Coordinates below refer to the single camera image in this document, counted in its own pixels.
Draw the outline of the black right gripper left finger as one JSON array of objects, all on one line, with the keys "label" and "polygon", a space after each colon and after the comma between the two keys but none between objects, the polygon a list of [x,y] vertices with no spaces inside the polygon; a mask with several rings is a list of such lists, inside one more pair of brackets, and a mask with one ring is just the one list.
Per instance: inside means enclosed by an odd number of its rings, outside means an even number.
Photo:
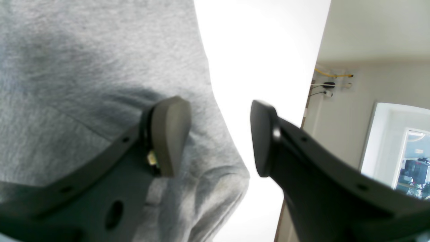
[{"label": "black right gripper left finger", "polygon": [[158,102],[83,167],[1,204],[1,233],[21,242],[132,241],[152,181],[177,175],[190,127],[189,101]]}]

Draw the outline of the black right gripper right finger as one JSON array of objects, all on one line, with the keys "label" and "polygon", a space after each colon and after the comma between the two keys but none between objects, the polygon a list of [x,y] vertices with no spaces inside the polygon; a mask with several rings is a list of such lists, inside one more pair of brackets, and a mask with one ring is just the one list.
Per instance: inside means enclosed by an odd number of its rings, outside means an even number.
[{"label": "black right gripper right finger", "polygon": [[429,202],[362,175],[306,131],[254,100],[256,170],[284,192],[301,242],[428,242]]}]

